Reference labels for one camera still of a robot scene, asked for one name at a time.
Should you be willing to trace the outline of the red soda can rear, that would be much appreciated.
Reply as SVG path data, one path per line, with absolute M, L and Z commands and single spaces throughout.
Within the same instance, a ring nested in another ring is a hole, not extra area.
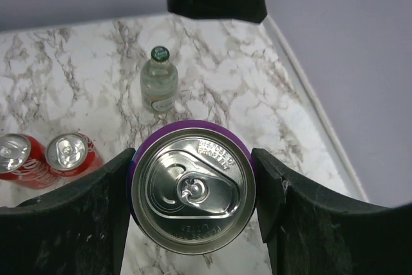
M 68 180 L 81 178 L 104 165 L 92 140 L 82 133 L 56 136 L 46 147 L 45 159 L 52 172 Z

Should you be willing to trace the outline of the clear bottle rear left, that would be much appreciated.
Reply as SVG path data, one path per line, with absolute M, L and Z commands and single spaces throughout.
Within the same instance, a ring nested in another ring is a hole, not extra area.
M 142 102 L 153 113 L 167 113 L 176 98 L 178 70 L 169 58 L 165 46 L 155 46 L 140 72 Z

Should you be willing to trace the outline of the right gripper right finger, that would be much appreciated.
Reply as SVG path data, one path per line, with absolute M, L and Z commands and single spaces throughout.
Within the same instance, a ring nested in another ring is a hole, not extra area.
M 253 149 L 257 217 L 273 274 L 410 274 L 411 206 L 344 196 Z

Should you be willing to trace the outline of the red soda can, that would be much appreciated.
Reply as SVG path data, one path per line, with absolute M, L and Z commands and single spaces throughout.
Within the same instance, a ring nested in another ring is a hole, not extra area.
M 46 147 L 45 159 L 52 172 L 68 180 L 81 178 L 104 165 L 92 140 L 82 133 L 56 136 Z
M 60 179 L 45 158 L 45 147 L 30 135 L 1 137 L 1 180 L 30 189 L 44 189 Z

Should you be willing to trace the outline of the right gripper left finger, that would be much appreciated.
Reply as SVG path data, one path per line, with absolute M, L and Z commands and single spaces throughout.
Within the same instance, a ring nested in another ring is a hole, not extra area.
M 94 172 L 1 208 L 1 274 L 120 274 L 129 208 L 125 149 Z

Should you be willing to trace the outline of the red soda can front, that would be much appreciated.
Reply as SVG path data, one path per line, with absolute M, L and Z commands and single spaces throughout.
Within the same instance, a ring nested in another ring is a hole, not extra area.
M 45 147 L 30 135 L 1 137 L 1 180 L 30 189 L 44 189 L 60 179 L 45 158 Z

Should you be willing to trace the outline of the purple soda can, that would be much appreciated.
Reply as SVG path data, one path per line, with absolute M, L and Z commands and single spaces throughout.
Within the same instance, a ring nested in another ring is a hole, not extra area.
M 182 120 L 151 134 L 127 172 L 131 216 L 159 246 L 214 252 L 237 238 L 256 207 L 250 151 L 226 128 Z

